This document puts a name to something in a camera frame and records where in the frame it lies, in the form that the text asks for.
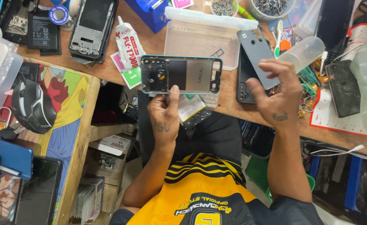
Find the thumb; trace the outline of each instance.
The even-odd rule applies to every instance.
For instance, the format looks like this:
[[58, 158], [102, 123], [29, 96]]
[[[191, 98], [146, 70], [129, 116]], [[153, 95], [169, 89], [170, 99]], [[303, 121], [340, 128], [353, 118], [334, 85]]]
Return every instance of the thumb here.
[[261, 102], [263, 99], [268, 98], [263, 85], [256, 78], [250, 78], [246, 81], [254, 99], [256, 102]]
[[178, 111], [178, 102], [180, 101], [180, 88], [177, 85], [172, 86], [168, 94], [168, 110]]

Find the green bucket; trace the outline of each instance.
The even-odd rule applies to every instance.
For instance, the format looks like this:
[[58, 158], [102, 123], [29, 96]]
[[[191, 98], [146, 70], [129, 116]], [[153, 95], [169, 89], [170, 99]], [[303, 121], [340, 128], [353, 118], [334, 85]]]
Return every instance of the green bucket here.
[[[266, 197], [272, 202], [270, 187], [268, 186], [267, 180], [268, 161], [269, 159], [251, 157], [249, 164], [246, 167], [245, 173], [251, 179], [251, 181], [257, 185], [257, 187], [266, 193]], [[306, 175], [310, 184], [310, 189], [313, 191], [316, 181], [309, 174]]]

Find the gray phone back cover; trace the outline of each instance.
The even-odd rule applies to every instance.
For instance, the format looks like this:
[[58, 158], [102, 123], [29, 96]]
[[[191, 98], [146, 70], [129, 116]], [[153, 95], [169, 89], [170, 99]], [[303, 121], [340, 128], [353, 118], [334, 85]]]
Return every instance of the gray phone back cover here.
[[268, 79], [266, 76], [270, 74], [270, 72], [264, 72], [262, 69], [260, 69], [260, 67], [257, 66], [261, 59], [274, 58], [274, 54], [271, 52], [270, 46], [261, 33], [261, 30], [258, 29], [258, 32], [260, 33], [261, 38], [257, 37], [254, 30], [240, 30], [236, 32], [236, 35], [238, 36], [243, 49], [248, 55], [248, 58], [253, 65], [261, 84], [263, 84], [264, 89], [268, 90], [279, 84], [280, 80], [278, 77]]

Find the man's left hand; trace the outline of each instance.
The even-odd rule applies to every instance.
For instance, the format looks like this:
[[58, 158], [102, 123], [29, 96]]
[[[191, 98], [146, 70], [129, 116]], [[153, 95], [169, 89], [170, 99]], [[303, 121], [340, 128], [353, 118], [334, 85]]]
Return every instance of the man's left hand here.
[[178, 136], [180, 120], [178, 118], [178, 102], [180, 89], [172, 86], [168, 95], [168, 105], [164, 102], [166, 95], [156, 95], [147, 105], [151, 125], [153, 127], [156, 148], [173, 147]]

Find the green sticker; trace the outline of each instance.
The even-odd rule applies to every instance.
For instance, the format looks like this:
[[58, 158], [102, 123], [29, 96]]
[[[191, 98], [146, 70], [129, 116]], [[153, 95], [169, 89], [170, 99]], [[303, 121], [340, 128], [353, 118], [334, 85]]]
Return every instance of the green sticker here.
[[134, 86], [141, 82], [141, 73], [139, 67], [135, 67], [128, 72], [123, 74], [125, 81], [129, 86]]
[[185, 94], [185, 96], [187, 97], [187, 99], [191, 99], [191, 98], [195, 97], [196, 94]]

